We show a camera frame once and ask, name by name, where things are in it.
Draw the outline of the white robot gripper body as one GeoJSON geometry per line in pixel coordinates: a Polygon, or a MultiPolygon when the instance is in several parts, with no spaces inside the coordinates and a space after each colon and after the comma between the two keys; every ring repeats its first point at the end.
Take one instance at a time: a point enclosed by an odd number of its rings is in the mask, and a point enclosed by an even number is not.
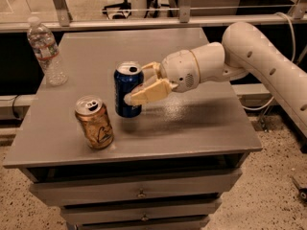
{"type": "Polygon", "coordinates": [[[161,62],[161,74],[174,92],[183,93],[195,89],[200,83],[200,70],[191,51],[182,50],[165,57],[161,62]]]}

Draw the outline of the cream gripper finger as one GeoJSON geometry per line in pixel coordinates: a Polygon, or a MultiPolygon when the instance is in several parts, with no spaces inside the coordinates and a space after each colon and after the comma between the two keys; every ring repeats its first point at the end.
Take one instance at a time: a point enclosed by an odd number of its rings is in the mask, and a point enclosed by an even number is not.
{"type": "Polygon", "coordinates": [[[158,62],[150,62],[142,67],[145,84],[154,84],[160,79],[160,64],[158,62]]]}
{"type": "Polygon", "coordinates": [[[133,106],[153,103],[167,98],[177,87],[177,83],[168,79],[147,80],[126,94],[124,102],[133,106]]]}

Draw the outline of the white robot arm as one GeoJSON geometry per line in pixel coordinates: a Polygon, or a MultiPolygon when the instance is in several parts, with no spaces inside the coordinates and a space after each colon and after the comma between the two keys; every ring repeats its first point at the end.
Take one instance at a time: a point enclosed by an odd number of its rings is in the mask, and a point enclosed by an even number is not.
{"type": "Polygon", "coordinates": [[[234,81],[252,74],[307,135],[307,73],[284,57],[253,25],[236,22],[220,43],[181,50],[142,67],[144,82],[124,97],[140,105],[183,93],[207,81],[234,81]]]}

